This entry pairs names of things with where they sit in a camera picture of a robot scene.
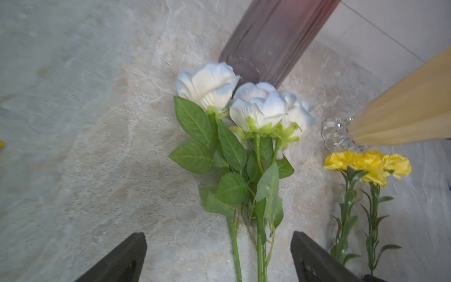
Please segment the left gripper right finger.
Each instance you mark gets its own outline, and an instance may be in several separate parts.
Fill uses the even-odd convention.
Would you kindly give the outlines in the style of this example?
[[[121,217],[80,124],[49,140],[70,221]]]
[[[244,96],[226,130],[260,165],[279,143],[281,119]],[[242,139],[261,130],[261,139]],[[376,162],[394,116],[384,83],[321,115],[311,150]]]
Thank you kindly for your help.
[[[300,282],[360,282],[304,232],[295,231],[290,246]]]

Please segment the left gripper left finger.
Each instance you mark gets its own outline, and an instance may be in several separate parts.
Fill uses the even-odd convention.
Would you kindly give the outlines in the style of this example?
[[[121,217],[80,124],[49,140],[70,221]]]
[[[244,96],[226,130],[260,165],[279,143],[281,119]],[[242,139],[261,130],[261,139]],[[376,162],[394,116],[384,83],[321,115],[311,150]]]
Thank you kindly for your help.
[[[132,233],[76,282],[137,282],[146,252],[144,233]]]

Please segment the white rose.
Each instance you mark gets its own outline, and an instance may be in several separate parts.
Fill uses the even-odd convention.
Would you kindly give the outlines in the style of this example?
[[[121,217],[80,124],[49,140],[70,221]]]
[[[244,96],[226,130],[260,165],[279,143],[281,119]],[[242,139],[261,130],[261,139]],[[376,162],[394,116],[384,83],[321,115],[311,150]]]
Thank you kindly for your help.
[[[298,142],[315,123],[308,103],[289,92],[270,92],[261,111],[263,123],[271,126],[270,133],[275,140],[274,161],[281,160],[283,150]]]
[[[268,281],[268,267],[276,230],[284,218],[279,196],[280,169],[289,165],[277,159],[283,147],[282,119],[287,112],[283,95],[268,83],[245,83],[229,103],[234,127],[216,119],[219,183],[203,188],[202,203],[210,213],[228,217],[237,281],[242,281],[238,250],[240,222],[251,237],[257,252],[257,280]]]
[[[177,75],[175,115],[191,141],[169,155],[191,173],[217,175],[217,183],[200,186],[198,191],[205,211],[223,215],[229,221],[238,282],[243,279],[238,249],[239,218],[249,200],[249,187],[242,175],[247,152],[223,119],[229,113],[228,104],[239,80],[224,62],[205,63]]]

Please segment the yellow carnation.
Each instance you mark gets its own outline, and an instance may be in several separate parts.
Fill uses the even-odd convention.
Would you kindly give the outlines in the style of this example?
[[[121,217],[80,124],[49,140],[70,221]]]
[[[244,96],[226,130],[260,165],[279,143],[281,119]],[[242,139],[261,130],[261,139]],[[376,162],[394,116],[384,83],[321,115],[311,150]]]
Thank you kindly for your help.
[[[357,254],[349,253],[348,237],[351,229],[357,222],[358,217],[351,215],[352,208],[357,203],[357,191],[354,189],[368,173],[359,166],[362,155],[355,152],[332,153],[325,160],[325,167],[330,170],[337,170],[341,173],[345,181],[345,192],[343,202],[339,204],[340,216],[335,218],[338,224],[338,231],[335,236],[335,244],[330,250],[331,256],[341,265],[354,258]]]
[[[368,232],[365,234],[368,267],[370,274],[373,274],[384,251],[400,249],[400,246],[395,244],[386,244],[378,248],[379,225],[386,218],[386,216],[378,215],[378,208],[381,203],[393,200],[392,196],[381,195],[381,190],[388,185],[388,177],[392,176],[401,180],[403,176],[409,176],[412,172],[412,166],[409,159],[402,155],[383,155],[374,150],[362,154],[359,160],[359,168],[367,173],[362,179],[370,186],[369,192],[364,192],[369,207],[363,207],[363,209],[368,222]]]

